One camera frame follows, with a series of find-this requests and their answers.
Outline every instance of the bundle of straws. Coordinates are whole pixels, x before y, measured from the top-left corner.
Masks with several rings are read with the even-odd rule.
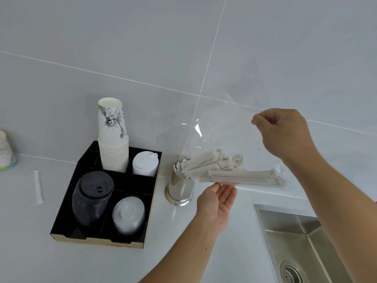
[[[229,158],[220,149],[205,152],[193,159],[184,160],[174,167],[177,175],[198,179],[200,182],[219,182],[222,184],[281,185],[283,178],[275,169],[269,171],[245,171],[243,156]]]

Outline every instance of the white countertop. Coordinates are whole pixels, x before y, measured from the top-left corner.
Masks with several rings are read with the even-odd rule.
[[[207,186],[197,184],[193,201],[175,207],[164,197],[169,178],[160,176],[144,249],[56,242],[49,233],[74,168],[73,163],[21,156],[13,170],[0,172],[0,282],[138,282],[185,229],[195,214],[196,198]],[[41,205],[34,170],[40,171]],[[274,282],[254,203],[314,215],[306,199],[239,189],[202,282]]]

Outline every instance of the left hand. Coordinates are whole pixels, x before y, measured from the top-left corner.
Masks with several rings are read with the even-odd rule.
[[[218,233],[224,231],[236,196],[237,189],[234,186],[220,183],[211,185],[198,197],[195,217],[215,228]]]

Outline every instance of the hand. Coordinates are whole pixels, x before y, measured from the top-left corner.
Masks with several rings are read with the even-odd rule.
[[[252,124],[262,134],[267,151],[285,161],[318,153],[308,123],[295,109],[268,109],[255,114]]]
[[[229,212],[237,196],[234,186],[215,183],[198,197],[196,218],[218,233],[227,227]]]

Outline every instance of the black plastic lid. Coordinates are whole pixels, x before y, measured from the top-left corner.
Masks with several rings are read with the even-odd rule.
[[[114,190],[114,181],[105,172],[90,172],[83,175],[80,189],[89,198],[103,198]]]

